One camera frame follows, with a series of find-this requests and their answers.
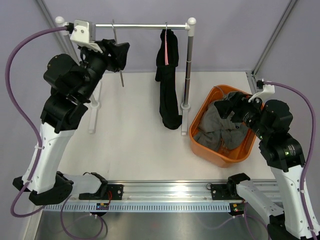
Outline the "grey shorts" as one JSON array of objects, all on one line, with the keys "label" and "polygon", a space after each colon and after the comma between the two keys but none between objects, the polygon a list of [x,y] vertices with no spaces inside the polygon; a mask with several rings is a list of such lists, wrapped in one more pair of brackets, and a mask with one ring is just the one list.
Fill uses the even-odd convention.
[{"label": "grey shorts", "polygon": [[235,150],[245,140],[249,128],[243,123],[232,122],[229,117],[221,119],[214,103],[206,107],[197,127],[198,132],[192,138],[215,152],[220,148],[226,152]]}]

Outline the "pink clothes hanger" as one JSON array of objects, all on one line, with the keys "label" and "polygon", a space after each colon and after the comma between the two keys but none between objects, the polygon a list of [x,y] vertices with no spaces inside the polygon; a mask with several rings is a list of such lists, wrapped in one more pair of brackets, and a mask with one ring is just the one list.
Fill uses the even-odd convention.
[{"label": "pink clothes hanger", "polygon": [[169,65],[169,59],[168,59],[168,42],[167,42],[167,32],[168,32],[168,23],[165,23],[165,32],[164,32],[164,64],[166,66]]}]

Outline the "black shorts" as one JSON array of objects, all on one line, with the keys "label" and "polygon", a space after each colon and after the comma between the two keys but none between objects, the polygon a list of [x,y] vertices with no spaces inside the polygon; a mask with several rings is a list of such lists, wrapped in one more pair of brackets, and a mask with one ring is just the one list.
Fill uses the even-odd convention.
[{"label": "black shorts", "polygon": [[159,113],[163,125],[176,130],[182,124],[176,94],[176,67],[179,65],[178,38],[171,29],[167,30],[167,52],[169,65],[165,65],[165,29],[160,34],[161,45],[156,57],[155,81],[160,83]]}]

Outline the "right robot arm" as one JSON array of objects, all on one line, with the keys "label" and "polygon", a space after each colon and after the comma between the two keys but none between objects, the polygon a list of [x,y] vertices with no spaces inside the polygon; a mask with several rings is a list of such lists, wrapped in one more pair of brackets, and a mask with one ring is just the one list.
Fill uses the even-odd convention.
[{"label": "right robot arm", "polygon": [[260,98],[250,100],[239,91],[214,105],[222,119],[231,117],[233,123],[245,124],[259,139],[260,153],[275,177],[282,207],[260,192],[244,173],[228,178],[228,196],[244,199],[262,218],[273,240],[318,240],[320,224],[302,180],[307,162],[302,146],[289,134],[293,120],[289,106],[276,99],[263,104]]}]

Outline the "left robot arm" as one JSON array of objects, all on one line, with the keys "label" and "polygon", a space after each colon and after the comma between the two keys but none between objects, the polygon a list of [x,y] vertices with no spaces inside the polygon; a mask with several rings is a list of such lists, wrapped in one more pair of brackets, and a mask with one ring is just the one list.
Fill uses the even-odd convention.
[{"label": "left robot arm", "polygon": [[13,180],[18,190],[29,193],[29,200],[36,206],[59,204],[71,195],[82,200],[108,197],[108,181],[100,174],[70,175],[58,171],[65,148],[104,73],[119,72],[127,63],[129,43],[103,39],[97,46],[100,51],[80,47],[80,62],[63,53],[47,64],[43,78],[51,92],[40,115],[42,144],[32,157],[37,166]]}]

